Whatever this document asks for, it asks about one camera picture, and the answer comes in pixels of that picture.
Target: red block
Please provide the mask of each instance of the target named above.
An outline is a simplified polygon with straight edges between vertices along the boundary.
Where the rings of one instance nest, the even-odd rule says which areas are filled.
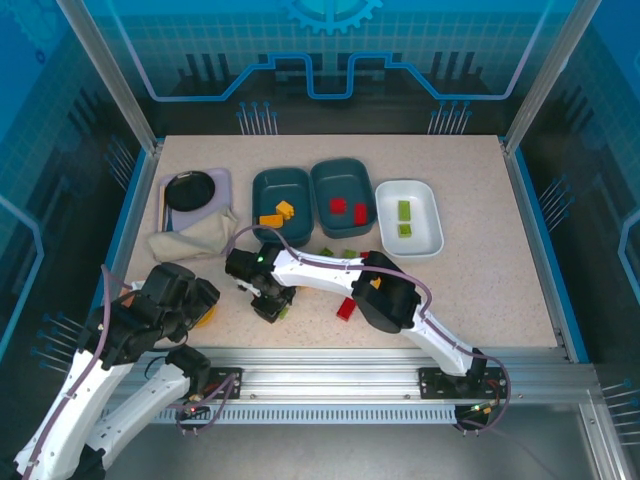
[[[347,211],[347,201],[344,198],[332,198],[329,200],[329,211],[334,215],[342,215]]]
[[[345,298],[344,302],[342,302],[342,305],[340,306],[340,310],[338,310],[338,313],[336,313],[336,315],[345,322],[348,322],[349,317],[351,317],[351,314],[355,309],[355,300],[353,298]]]
[[[364,203],[356,203],[354,209],[354,223],[356,225],[366,225],[367,224],[367,206]]]

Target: gear logo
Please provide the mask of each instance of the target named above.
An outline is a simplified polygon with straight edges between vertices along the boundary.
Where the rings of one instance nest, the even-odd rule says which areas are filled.
[[[362,19],[373,18],[373,9],[382,7],[381,0],[285,0],[290,20],[300,27],[311,27],[313,33],[336,30],[347,33],[349,27],[360,28]]]
[[[0,14],[11,13],[14,21],[38,49],[44,49],[58,32],[55,0],[0,0]]]

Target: green block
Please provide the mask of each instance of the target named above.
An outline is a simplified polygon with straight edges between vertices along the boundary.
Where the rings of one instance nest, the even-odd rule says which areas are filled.
[[[411,225],[409,223],[398,225],[398,235],[400,238],[409,238],[411,236]]]
[[[401,222],[411,221],[411,203],[409,200],[400,200],[398,202],[398,220]]]

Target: beige cloth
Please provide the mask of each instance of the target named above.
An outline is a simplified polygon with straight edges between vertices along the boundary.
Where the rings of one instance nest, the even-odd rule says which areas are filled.
[[[237,224],[229,207],[222,207],[180,232],[152,233],[147,242],[158,262],[219,255]]]

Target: enclosure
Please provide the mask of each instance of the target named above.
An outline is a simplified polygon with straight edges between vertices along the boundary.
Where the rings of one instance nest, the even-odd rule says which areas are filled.
[[[370,189],[416,179],[433,191],[443,243],[401,267],[427,283],[448,329],[505,362],[509,439],[559,478],[635,478],[638,18],[632,0],[0,1],[7,473],[103,303],[100,265],[133,282],[157,263],[148,237],[164,228],[162,182],[228,174],[240,229],[256,223],[261,172],[300,168],[317,190],[320,162],[354,158]],[[304,252],[387,246],[378,225],[330,238],[314,211]],[[379,203],[377,214],[382,228]],[[270,324],[220,257],[179,263],[221,292],[189,345],[243,369],[240,397],[200,444],[163,411],[107,478],[178,478],[211,462],[232,478],[353,478],[370,460],[349,435],[395,459],[370,478],[431,478],[421,455],[433,478],[545,478],[513,440],[426,420],[459,404],[421,398],[418,369],[436,362],[359,311],[337,319],[342,298],[305,289]]]

